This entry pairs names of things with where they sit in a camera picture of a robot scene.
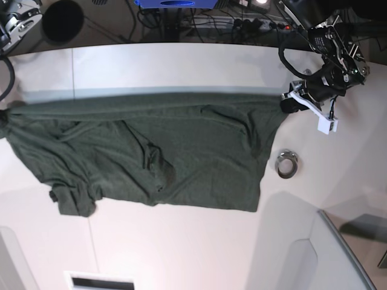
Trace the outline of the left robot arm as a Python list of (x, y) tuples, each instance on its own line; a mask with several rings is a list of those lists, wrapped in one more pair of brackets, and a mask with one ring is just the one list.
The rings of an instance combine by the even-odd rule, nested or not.
[[(281, 43), (278, 55), (282, 64), (298, 78), (283, 93), (280, 107), (286, 114), (310, 110), (319, 119), (318, 131), (337, 130), (334, 106), (353, 86), (365, 83), (369, 66), (353, 42), (351, 30), (325, 1), (277, 1), (275, 7), (288, 22), (290, 34)], [(316, 72), (299, 72), (286, 58), (285, 48), (297, 36), (324, 62)]]

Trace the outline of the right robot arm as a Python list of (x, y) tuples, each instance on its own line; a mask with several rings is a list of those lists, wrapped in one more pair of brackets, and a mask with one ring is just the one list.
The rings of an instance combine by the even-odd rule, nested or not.
[(9, 95), (15, 84), (15, 69), (8, 54), (42, 19), (41, 6), (42, 1), (1, 1), (1, 62), (6, 65), (10, 74), (9, 84), (1, 93), (1, 101)]

